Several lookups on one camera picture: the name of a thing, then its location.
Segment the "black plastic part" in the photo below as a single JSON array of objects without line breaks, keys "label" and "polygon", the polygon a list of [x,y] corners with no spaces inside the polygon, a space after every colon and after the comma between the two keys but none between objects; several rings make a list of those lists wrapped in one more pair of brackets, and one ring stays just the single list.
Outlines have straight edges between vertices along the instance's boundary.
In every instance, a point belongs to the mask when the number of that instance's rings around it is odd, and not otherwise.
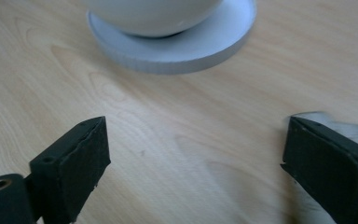
[{"label": "black plastic part", "polygon": [[358,224],[358,144],[320,123],[291,117],[282,168],[338,224]]},{"label": "black plastic part", "polygon": [[105,118],[77,124],[30,162],[27,186],[35,192],[30,194],[35,219],[75,222],[109,163]]},{"label": "black plastic part", "polygon": [[21,175],[0,176],[0,223],[34,223]]}]

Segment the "light wood surface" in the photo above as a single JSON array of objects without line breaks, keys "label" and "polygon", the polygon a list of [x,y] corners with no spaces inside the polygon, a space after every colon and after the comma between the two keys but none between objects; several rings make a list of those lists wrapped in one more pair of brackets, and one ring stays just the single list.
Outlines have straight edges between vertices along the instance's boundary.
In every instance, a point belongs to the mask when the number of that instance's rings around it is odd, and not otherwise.
[{"label": "light wood surface", "polygon": [[358,0],[259,0],[246,45],[188,75],[107,59],[79,0],[0,0],[0,175],[106,116],[112,164],[77,223],[295,223],[284,119],[358,123]]}]

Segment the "ceramic bowl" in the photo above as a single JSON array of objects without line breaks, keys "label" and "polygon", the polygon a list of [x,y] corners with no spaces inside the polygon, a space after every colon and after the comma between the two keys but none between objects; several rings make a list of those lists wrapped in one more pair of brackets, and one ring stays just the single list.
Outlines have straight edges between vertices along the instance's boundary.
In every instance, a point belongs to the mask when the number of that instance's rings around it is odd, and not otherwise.
[{"label": "ceramic bowl", "polygon": [[83,0],[89,10],[124,33],[162,37],[205,20],[222,0]]}]

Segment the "wood grain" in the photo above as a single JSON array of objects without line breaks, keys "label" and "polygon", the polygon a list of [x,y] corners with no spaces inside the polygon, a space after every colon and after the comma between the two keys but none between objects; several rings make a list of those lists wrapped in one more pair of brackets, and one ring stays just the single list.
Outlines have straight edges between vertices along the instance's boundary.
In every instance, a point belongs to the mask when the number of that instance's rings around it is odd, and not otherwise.
[{"label": "wood grain", "polygon": [[232,58],[156,76],[107,59],[78,0],[0,0],[0,175],[105,115],[112,164],[77,223],[294,223],[284,119],[358,123],[358,1],[257,7]]}]

